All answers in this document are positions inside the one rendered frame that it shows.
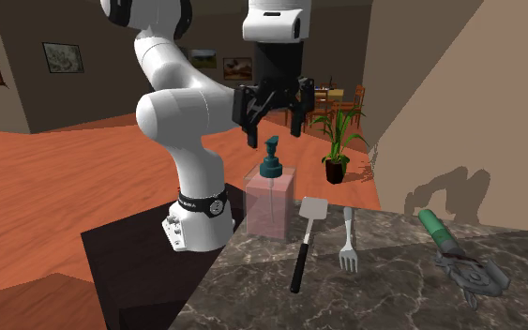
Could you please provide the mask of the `green handled can opener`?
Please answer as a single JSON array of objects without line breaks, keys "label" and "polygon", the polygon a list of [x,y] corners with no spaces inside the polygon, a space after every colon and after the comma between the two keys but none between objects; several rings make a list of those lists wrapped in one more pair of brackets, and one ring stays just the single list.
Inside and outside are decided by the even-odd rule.
[{"label": "green handled can opener", "polygon": [[418,219],[438,248],[433,257],[434,264],[441,267],[460,287],[472,310],[478,309],[478,295],[498,297],[509,288],[511,279],[497,263],[489,259],[482,264],[469,257],[447,226],[431,210],[419,211]]}]

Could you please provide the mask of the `grey fork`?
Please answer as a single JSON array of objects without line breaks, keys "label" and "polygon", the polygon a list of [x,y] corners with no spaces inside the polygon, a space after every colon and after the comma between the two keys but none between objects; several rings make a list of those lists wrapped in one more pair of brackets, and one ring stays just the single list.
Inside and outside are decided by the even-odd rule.
[{"label": "grey fork", "polygon": [[340,267],[351,273],[358,272],[357,254],[353,247],[352,227],[353,227],[353,209],[349,206],[343,208],[343,218],[345,224],[346,240],[339,252]]}]

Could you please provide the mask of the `red brown wall picture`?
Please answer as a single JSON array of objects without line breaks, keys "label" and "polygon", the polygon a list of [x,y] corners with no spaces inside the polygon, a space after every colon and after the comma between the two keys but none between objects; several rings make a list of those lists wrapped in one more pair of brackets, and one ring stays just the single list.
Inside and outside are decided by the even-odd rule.
[{"label": "red brown wall picture", "polygon": [[252,59],[250,57],[224,58],[223,78],[233,81],[251,81]]}]

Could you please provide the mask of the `grey wall picture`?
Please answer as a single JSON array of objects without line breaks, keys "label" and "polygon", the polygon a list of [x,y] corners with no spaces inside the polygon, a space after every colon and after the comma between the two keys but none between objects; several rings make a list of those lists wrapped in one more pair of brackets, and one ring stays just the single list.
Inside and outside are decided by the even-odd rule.
[{"label": "grey wall picture", "polygon": [[50,73],[84,73],[78,45],[42,43]]}]

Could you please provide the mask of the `pink soap dispenser teal pump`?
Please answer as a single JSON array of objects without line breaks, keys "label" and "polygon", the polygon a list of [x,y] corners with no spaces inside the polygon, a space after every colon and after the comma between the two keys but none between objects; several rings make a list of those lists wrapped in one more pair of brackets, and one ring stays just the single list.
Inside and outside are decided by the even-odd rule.
[{"label": "pink soap dispenser teal pump", "polygon": [[286,241],[294,205],[296,168],[277,156],[279,137],[265,142],[267,155],[244,177],[247,234]]}]

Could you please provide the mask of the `wooden dining chair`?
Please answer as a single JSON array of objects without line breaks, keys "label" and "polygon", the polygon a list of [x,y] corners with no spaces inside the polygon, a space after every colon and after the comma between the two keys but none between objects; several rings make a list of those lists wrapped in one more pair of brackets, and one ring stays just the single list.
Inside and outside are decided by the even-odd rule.
[{"label": "wooden dining chair", "polygon": [[334,99],[329,97],[329,89],[316,90],[314,93],[314,107],[307,115],[307,124],[311,127],[314,123],[321,122],[326,128],[331,117]]},{"label": "wooden dining chair", "polygon": [[355,88],[354,100],[342,101],[337,106],[338,110],[341,110],[344,113],[351,113],[355,119],[356,127],[360,128],[360,119],[364,114],[362,113],[363,101],[365,96],[365,87],[361,84],[358,84]]}]

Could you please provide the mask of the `green landscape wall picture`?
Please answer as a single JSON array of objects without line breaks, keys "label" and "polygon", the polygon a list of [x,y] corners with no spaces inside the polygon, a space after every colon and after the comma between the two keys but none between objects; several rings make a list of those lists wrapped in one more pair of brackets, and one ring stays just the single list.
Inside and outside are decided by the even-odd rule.
[{"label": "green landscape wall picture", "polygon": [[195,68],[216,68],[217,52],[212,49],[192,49],[189,61]]}]

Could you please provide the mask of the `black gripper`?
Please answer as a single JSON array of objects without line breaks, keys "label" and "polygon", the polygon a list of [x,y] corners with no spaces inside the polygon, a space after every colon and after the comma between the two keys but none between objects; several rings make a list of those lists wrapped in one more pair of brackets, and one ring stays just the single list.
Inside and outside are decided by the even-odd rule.
[{"label": "black gripper", "polygon": [[233,121],[247,134],[251,148],[258,145],[258,125],[271,109],[288,107],[292,113],[291,134],[301,135],[308,113],[314,109],[315,84],[301,77],[304,42],[263,43],[254,48],[256,85],[240,85],[234,90]]}]

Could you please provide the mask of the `green potted plant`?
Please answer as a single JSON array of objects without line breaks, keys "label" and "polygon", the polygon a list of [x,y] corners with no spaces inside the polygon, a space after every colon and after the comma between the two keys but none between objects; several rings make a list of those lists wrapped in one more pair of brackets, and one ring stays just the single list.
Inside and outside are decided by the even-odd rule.
[{"label": "green potted plant", "polygon": [[354,139],[367,143],[360,133],[352,133],[345,137],[346,129],[355,115],[365,116],[360,106],[354,106],[347,112],[337,109],[332,119],[328,115],[322,115],[309,124],[312,126],[316,123],[322,123],[324,125],[322,132],[330,138],[330,151],[322,158],[321,162],[325,166],[326,180],[333,185],[343,181],[350,162],[350,159],[344,154],[345,147]]}]

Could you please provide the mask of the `dark robot stand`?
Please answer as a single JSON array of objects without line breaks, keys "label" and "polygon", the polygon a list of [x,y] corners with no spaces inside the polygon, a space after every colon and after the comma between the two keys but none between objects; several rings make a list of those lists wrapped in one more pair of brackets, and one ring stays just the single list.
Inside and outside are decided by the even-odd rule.
[{"label": "dark robot stand", "polygon": [[169,203],[82,232],[107,330],[169,330],[221,253],[176,252]]}]

